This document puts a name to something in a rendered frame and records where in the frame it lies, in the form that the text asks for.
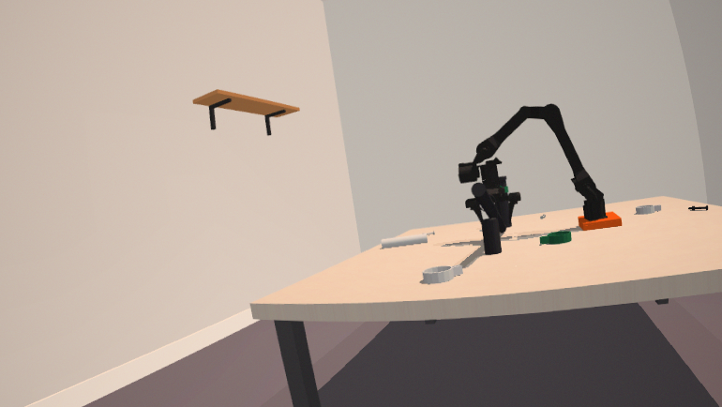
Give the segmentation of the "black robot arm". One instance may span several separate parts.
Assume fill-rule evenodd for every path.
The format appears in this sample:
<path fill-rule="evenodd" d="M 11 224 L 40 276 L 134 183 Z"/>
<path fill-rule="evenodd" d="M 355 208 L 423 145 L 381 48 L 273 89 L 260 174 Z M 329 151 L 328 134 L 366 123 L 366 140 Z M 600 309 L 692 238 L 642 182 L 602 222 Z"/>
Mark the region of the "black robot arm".
<path fill-rule="evenodd" d="M 607 219 L 605 200 L 603 199 L 604 194 L 596 188 L 594 180 L 583 168 L 575 146 L 571 143 L 570 137 L 565 131 L 564 120 L 556 104 L 549 104 L 545 107 L 522 106 L 495 134 L 476 147 L 474 162 L 459 163 L 459 182 L 461 184 L 476 182 L 480 177 L 478 167 L 480 167 L 482 180 L 499 177 L 497 164 L 502 162 L 498 158 L 495 157 L 493 160 L 486 161 L 485 165 L 477 166 L 476 164 L 494 156 L 503 141 L 528 118 L 544 119 L 558 138 L 575 177 L 570 179 L 575 185 L 575 191 L 586 199 L 583 206 L 584 218 L 589 221 Z M 500 188 L 500 185 L 498 185 L 495 185 L 495 188 L 489 188 L 489 185 L 485 186 L 488 193 L 495 197 L 496 203 L 505 197 L 504 188 Z"/>

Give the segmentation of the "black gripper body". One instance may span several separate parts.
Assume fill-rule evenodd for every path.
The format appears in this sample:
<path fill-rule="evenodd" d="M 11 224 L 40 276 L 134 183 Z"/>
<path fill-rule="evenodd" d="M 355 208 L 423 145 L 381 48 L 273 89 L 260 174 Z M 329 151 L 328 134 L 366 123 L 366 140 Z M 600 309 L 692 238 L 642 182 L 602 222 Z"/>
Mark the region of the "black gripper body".
<path fill-rule="evenodd" d="M 497 185 L 497 184 L 500 185 L 500 181 L 499 181 L 499 178 L 494 178 L 494 179 L 483 180 L 482 184 L 484 186 L 489 185 L 489 188 L 495 188 L 495 185 Z M 520 193 L 519 192 L 508 193 L 508 195 L 505 195 L 504 198 L 500 199 L 500 202 L 502 202 L 502 201 L 509 201 L 510 203 L 516 203 L 517 201 L 521 201 Z M 479 204 L 478 204 L 478 201 L 476 198 L 467 199 L 465 201 L 465 205 L 466 205 L 466 208 L 478 208 L 479 207 Z"/>

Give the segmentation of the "beige cylinder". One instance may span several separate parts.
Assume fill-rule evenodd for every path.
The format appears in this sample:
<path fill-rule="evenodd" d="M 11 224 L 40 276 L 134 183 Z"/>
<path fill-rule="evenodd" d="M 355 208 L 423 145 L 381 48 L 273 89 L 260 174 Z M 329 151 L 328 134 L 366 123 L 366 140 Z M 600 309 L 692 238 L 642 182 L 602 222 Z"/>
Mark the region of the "beige cylinder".
<path fill-rule="evenodd" d="M 417 235 L 382 239 L 382 247 L 383 247 L 383 249 L 387 249 L 387 248 L 415 245 L 417 243 L 424 243 L 424 242 L 428 242 L 427 234 L 417 234 Z"/>

